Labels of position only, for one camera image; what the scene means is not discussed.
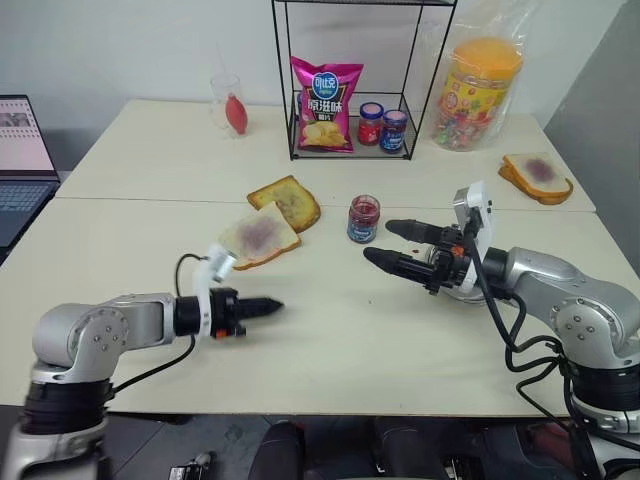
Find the pink chip bag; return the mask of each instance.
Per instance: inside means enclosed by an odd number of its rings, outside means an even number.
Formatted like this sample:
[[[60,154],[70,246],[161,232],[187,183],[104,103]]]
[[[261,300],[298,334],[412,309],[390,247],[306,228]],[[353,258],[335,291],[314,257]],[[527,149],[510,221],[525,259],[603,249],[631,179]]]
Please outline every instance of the pink chip bag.
[[[349,135],[349,99],[364,65],[327,63],[318,67],[291,57],[302,85],[300,98],[300,148],[353,152]]]

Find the blue label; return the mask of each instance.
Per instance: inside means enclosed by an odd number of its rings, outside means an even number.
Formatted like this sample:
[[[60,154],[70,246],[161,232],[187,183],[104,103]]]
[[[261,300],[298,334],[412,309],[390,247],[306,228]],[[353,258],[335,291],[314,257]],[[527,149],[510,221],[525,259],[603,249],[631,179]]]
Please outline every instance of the blue label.
[[[368,243],[376,237],[377,225],[371,225],[364,227],[362,225],[356,225],[354,222],[349,222],[347,227],[347,234],[349,238],[354,242]]]
[[[316,73],[312,88],[319,99],[331,100],[338,94],[338,77],[331,72]]]
[[[391,133],[385,130],[382,131],[380,146],[385,150],[399,150],[402,148],[402,142],[404,142],[404,132]]]

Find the orange lid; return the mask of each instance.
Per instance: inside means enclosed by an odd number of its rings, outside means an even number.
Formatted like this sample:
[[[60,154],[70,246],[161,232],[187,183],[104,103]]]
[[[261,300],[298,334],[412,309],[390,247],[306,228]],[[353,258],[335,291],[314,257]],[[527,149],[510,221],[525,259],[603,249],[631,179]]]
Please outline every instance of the orange lid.
[[[511,80],[522,67],[522,56],[513,44],[498,37],[474,38],[453,50],[462,73],[489,80]]]

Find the red balloon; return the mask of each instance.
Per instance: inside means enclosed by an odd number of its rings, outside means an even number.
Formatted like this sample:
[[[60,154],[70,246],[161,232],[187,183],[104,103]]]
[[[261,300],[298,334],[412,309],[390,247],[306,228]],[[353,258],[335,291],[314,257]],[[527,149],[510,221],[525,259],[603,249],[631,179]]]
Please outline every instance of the red balloon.
[[[247,118],[247,111],[244,105],[242,105],[242,102],[238,100],[238,97],[233,94],[229,95],[225,113],[227,114],[229,125],[231,125],[239,135],[244,135],[247,131],[249,119]]]

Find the candy jar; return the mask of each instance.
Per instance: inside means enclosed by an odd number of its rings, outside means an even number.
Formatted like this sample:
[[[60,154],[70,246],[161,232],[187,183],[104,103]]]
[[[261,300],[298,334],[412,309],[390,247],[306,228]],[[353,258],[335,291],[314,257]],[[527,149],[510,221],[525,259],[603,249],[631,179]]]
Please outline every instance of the candy jar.
[[[436,143],[450,150],[473,150],[521,67],[520,53],[501,38],[475,38],[458,45],[438,101]]]

